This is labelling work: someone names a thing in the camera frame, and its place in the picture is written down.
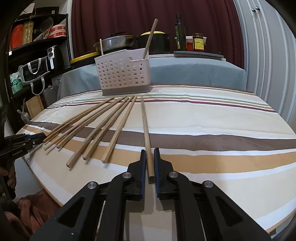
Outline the person's left hand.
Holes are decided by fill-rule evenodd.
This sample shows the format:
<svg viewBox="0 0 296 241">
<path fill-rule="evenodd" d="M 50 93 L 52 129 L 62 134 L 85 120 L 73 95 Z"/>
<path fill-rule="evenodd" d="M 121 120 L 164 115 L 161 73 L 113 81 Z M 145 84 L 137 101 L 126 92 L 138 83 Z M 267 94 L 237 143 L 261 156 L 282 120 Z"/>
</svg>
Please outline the person's left hand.
<svg viewBox="0 0 296 241">
<path fill-rule="evenodd" d="M 14 163 L 12 164 L 10 170 L 6 170 L 4 168 L 0 168 L 0 174 L 2 176 L 7 176 L 8 177 L 8 186 L 11 188 L 16 187 L 16 171 L 15 171 L 15 165 Z"/>
</svg>

